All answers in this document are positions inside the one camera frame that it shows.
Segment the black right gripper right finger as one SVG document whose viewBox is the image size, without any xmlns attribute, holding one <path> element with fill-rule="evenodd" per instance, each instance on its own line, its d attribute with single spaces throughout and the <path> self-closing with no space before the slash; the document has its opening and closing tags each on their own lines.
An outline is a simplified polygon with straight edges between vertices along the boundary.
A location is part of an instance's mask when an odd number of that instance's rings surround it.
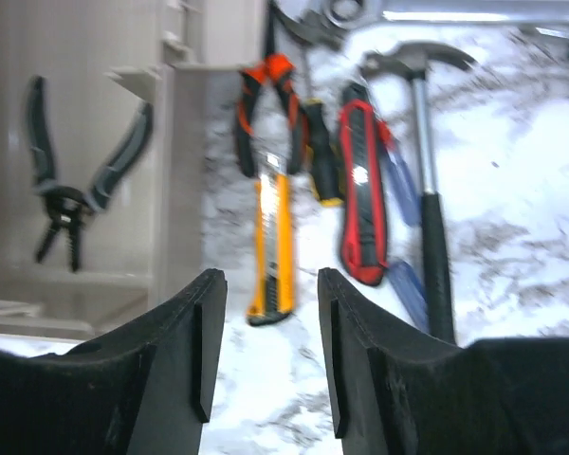
<svg viewBox="0 0 569 455">
<path fill-rule="evenodd" d="M 420 332 L 338 270 L 318 275 L 335 436 L 347 454 L 569 454 L 569 337 Z"/>
</svg>

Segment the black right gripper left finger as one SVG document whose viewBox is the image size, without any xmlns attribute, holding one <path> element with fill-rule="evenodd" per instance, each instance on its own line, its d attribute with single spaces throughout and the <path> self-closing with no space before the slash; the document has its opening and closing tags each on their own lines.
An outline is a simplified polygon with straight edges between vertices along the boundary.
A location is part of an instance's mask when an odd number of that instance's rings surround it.
<svg viewBox="0 0 569 455">
<path fill-rule="evenodd" d="M 64 355 L 0 351 L 0 454 L 194 454 L 228 286 L 203 271 L 170 300 Z"/>
</svg>

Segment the grey black wire stripper pliers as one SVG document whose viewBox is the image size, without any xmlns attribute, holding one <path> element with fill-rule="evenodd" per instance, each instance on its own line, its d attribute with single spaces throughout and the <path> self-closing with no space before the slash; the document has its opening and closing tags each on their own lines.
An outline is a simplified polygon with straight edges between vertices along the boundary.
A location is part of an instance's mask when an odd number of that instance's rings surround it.
<svg viewBox="0 0 569 455">
<path fill-rule="evenodd" d="M 28 148 L 34 166 L 34 192 L 44 203 L 49 220 L 44 237 L 35 250 L 35 262 L 40 264 L 52 248 L 58 234 L 67 234 L 69 269 L 81 268 L 81 241 L 86 223 L 107 210 L 120 181 L 138 163 L 147 149 L 154 131 L 154 106 L 143 101 L 133 121 L 116 149 L 99 166 L 89 188 L 77 188 L 58 183 L 58 169 L 46 122 L 46 78 L 34 75 L 28 83 L 25 101 L 25 126 Z"/>
</svg>

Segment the red black utility knife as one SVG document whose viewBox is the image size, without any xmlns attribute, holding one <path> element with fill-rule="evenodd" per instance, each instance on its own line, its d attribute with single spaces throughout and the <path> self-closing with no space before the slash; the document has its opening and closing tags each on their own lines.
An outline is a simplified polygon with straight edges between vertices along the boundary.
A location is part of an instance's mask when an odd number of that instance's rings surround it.
<svg viewBox="0 0 569 455">
<path fill-rule="evenodd" d="M 344 194 L 339 254 L 346 272 L 368 286 L 379 285 L 388 267 L 388 217 L 380 167 L 388 138 L 367 88 L 348 83 L 341 92 L 336 139 Z"/>
</svg>

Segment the translucent grey-brown toolbox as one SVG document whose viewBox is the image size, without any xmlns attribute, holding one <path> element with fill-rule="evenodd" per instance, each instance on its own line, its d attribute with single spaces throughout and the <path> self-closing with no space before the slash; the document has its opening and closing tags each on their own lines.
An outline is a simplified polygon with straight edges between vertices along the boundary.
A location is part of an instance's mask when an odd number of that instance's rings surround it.
<svg viewBox="0 0 569 455">
<path fill-rule="evenodd" d="M 237 67 L 260 55 L 260 1 L 0 1 L 0 334 L 85 339 L 158 305 L 202 263 L 210 122 L 229 111 Z M 46 79 L 62 184 L 85 189 L 156 104 L 153 141 L 108 209 L 83 231 L 82 266 L 32 189 L 24 130 L 28 80 Z"/>
</svg>

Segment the black-handled claw hammer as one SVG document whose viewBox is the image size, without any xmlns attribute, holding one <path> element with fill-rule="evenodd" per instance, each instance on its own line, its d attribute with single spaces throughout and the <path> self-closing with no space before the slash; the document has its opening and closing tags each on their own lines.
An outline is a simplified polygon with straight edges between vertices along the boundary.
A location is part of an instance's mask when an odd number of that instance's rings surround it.
<svg viewBox="0 0 569 455">
<path fill-rule="evenodd" d="M 450 286 L 450 263 L 441 199 L 437 185 L 428 97 L 430 62 L 449 64 L 469 71 L 476 60 L 467 52 L 437 42 L 403 42 L 389 53 L 370 51 L 363 57 L 360 73 L 373 78 L 381 73 L 397 75 L 411 88 L 415 145 L 421 181 L 421 229 L 423 274 L 428 324 L 433 337 L 454 344 L 455 331 Z"/>
</svg>

